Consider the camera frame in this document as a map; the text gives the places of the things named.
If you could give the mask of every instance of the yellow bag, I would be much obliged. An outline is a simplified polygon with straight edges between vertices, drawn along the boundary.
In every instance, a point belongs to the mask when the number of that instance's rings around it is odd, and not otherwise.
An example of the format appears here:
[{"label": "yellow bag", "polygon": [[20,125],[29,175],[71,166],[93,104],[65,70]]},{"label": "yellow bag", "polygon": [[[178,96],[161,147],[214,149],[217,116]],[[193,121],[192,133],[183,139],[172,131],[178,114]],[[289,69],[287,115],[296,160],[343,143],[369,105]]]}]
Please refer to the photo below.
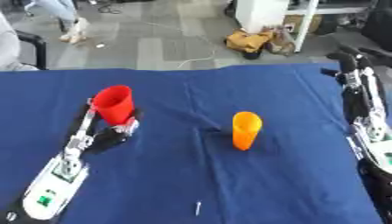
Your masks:
[{"label": "yellow bag", "polygon": [[227,36],[226,46],[230,49],[246,52],[255,53],[259,51],[262,46],[270,41],[273,37],[272,31],[262,31],[258,34],[248,34],[245,31],[238,30],[232,35]]}]

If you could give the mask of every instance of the robotic arm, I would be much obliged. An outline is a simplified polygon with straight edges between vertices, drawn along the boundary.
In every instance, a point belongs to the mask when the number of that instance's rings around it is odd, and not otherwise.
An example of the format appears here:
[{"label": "robotic arm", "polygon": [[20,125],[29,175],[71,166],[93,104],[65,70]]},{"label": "robotic arm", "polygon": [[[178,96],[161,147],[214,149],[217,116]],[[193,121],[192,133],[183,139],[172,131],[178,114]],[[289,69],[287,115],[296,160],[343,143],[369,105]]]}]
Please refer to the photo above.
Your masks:
[{"label": "robotic arm", "polygon": [[343,108],[351,125],[347,141],[359,160],[367,192],[385,223],[392,223],[392,131],[387,124],[385,90],[370,60],[361,52],[342,46],[328,55],[340,70],[322,69],[343,87]]},{"label": "robotic arm", "polygon": [[126,123],[95,132],[102,118],[88,100],[68,131],[64,149],[17,200],[0,211],[0,223],[57,223],[88,176],[89,165],[83,161],[83,155],[100,153],[126,142],[138,128],[140,116],[140,110],[135,109]]}]

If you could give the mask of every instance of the gray carpet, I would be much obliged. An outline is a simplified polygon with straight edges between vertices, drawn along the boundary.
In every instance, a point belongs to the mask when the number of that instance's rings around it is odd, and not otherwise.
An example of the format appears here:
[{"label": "gray carpet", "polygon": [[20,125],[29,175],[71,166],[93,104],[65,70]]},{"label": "gray carpet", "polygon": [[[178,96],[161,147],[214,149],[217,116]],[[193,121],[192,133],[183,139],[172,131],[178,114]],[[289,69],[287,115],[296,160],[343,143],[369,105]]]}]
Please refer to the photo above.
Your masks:
[{"label": "gray carpet", "polygon": [[[15,28],[41,35],[48,43],[50,69],[134,68],[148,70],[210,69],[240,64],[325,62],[338,43],[377,48],[357,32],[339,31],[324,37],[309,36],[301,53],[284,57],[265,53],[249,61],[228,50],[222,41],[237,28],[223,14],[227,0],[157,0],[115,4],[121,14],[101,14],[96,6],[80,3],[80,14],[91,22],[90,39],[78,45],[58,41],[56,18],[44,10],[8,16]],[[33,49],[23,45],[22,61],[32,62]],[[387,75],[385,80],[392,83]]]}]

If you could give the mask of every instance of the person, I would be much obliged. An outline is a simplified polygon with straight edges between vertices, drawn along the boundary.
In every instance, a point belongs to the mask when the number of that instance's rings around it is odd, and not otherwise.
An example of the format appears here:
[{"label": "person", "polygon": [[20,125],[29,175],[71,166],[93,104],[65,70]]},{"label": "person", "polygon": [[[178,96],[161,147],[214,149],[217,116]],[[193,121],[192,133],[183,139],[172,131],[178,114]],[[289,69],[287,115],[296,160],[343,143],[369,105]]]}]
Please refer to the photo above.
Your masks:
[{"label": "person", "polygon": [[84,17],[79,17],[72,0],[33,0],[55,17],[59,18],[66,29],[60,41],[75,44],[87,37],[89,22]]},{"label": "person", "polygon": [[20,42],[18,35],[0,11],[0,71],[37,70],[19,62]]}]

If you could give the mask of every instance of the cable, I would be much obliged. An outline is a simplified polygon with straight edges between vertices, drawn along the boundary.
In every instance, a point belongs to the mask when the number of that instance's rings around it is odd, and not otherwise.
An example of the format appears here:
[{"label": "cable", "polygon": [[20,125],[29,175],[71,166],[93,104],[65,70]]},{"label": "cable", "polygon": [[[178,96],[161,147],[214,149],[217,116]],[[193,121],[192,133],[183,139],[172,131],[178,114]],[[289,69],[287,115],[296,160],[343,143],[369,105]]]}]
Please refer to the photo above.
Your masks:
[{"label": "cable", "polygon": [[[98,8],[98,11],[99,11],[100,13],[109,13],[109,14],[116,14],[116,15],[118,15],[118,14],[123,14],[123,12],[122,12],[121,10],[112,10],[112,5],[113,5],[113,4],[112,4],[111,2],[106,3],[106,4],[104,4],[103,6],[101,6],[100,8]],[[165,28],[165,29],[173,30],[173,31],[177,31],[177,32],[185,32],[183,29],[180,29],[180,28],[170,27],[170,26],[167,26],[167,25],[164,25],[164,24],[154,24],[154,23],[150,23],[150,22],[145,22],[145,21],[143,21],[143,20],[141,20],[141,19],[137,19],[137,18],[132,17],[132,16],[129,16],[129,15],[125,15],[125,16],[126,16],[127,18],[131,18],[132,20],[134,20],[134,21],[136,21],[136,22],[143,23],[143,24],[160,26],[160,27],[163,27],[163,28]],[[211,49],[212,49],[212,50],[211,50],[211,54],[210,54],[208,57],[202,58],[202,59],[188,59],[188,60],[185,60],[185,61],[183,61],[181,64],[179,64],[179,66],[177,67],[177,69],[180,69],[180,68],[181,68],[182,66],[184,66],[185,64],[190,63],[190,62],[193,62],[193,61],[212,60],[212,59],[215,57],[215,54],[216,54],[216,45],[215,45],[213,42],[211,42],[207,37],[202,36],[202,35],[195,35],[194,37],[198,37],[199,39],[201,39],[201,40],[207,42],[207,43],[211,46]]]},{"label": "cable", "polygon": [[[145,21],[140,20],[140,19],[135,19],[134,17],[128,16],[128,15],[125,15],[125,16],[128,17],[128,18],[132,18],[132,19],[134,19],[137,22],[141,22],[141,23],[144,23],[144,24],[147,24],[147,25],[155,25],[155,26],[163,27],[163,28],[168,29],[168,30],[174,30],[174,31],[177,31],[177,32],[184,32],[184,30],[180,29],[180,28],[170,27],[170,26],[167,26],[167,25],[164,25],[164,24],[154,24],[154,23],[150,23],[150,22],[145,22]],[[213,42],[211,42],[207,37],[204,37],[202,35],[195,35],[194,37],[198,37],[199,39],[202,39],[203,41],[207,42],[212,47],[211,54],[207,58],[185,60],[181,64],[179,64],[177,69],[180,69],[183,65],[185,65],[186,63],[189,63],[189,62],[212,60],[215,57],[216,45]]]},{"label": "cable", "polygon": [[118,15],[118,14],[122,14],[123,12],[122,11],[120,11],[120,10],[113,10],[112,9],[112,5],[113,5],[113,3],[112,3],[112,1],[108,1],[108,2],[106,2],[104,5],[102,5],[102,6],[100,6],[99,8],[98,8],[98,12],[99,13],[106,13],[106,14],[115,14],[115,15]]}]

